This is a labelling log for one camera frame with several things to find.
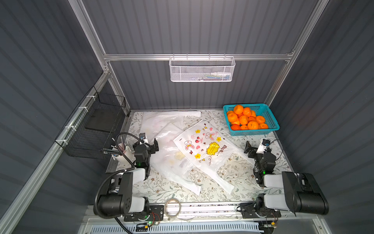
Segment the cartoon printed plastic bag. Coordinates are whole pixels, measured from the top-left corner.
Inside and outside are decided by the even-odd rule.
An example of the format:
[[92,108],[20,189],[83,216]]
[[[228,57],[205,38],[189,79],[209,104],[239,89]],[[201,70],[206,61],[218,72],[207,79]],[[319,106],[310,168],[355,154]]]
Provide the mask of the cartoon printed plastic bag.
[[234,186],[222,179],[217,171],[234,153],[241,149],[223,136],[207,121],[200,121],[179,134],[173,142],[187,159],[207,174],[225,192],[231,194]]

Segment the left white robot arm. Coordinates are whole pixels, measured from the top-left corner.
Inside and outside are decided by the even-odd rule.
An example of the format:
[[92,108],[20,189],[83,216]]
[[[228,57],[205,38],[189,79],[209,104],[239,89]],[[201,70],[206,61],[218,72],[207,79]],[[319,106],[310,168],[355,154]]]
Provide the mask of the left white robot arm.
[[122,132],[117,135],[115,143],[113,149],[104,149],[103,152],[113,158],[122,156],[131,167],[113,172],[104,179],[95,195],[93,212],[104,219],[140,212],[149,215],[148,199],[135,196],[132,187],[149,177],[151,155],[159,151],[158,142],[150,145],[145,133],[136,137]]

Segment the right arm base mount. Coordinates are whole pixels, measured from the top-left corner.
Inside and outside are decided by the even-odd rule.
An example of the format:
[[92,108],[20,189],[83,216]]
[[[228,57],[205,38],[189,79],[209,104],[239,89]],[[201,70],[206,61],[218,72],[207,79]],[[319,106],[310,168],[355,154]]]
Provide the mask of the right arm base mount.
[[275,218],[281,217],[279,210],[261,207],[255,202],[240,203],[236,207],[236,211],[240,212],[243,218]]

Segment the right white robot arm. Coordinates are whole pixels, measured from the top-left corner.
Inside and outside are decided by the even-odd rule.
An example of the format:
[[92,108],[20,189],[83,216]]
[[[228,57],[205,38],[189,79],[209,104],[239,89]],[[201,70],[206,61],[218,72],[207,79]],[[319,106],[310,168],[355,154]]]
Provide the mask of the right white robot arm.
[[281,172],[274,173],[278,158],[272,154],[270,144],[262,139],[258,148],[246,142],[244,153],[253,159],[253,174],[261,187],[281,189],[280,194],[259,194],[256,200],[237,207],[243,218],[256,215],[260,218],[279,218],[281,211],[326,215],[329,204],[314,176],[309,173]]

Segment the teal plastic basket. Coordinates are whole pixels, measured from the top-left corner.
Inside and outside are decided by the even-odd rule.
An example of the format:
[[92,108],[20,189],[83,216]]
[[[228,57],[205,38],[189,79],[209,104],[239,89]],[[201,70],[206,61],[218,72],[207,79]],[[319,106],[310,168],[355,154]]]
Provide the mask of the teal plastic basket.
[[[258,130],[248,130],[247,125],[240,125],[239,119],[236,122],[230,123],[227,114],[233,112],[233,108],[236,105],[243,106],[243,113],[241,115],[248,116],[249,122],[256,121],[256,116],[263,116],[266,119],[266,123],[259,123],[260,127]],[[274,114],[266,104],[228,104],[223,107],[223,110],[229,133],[232,136],[267,135],[272,131],[280,129]]]

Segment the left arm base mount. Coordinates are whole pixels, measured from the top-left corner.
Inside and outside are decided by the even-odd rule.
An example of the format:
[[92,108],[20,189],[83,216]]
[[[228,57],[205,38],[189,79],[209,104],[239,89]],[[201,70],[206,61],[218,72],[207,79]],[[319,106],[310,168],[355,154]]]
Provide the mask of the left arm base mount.
[[146,206],[142,212],[124,215],[123,219],[125,222],[163,221],[164,213],[164,205],[150,205]]

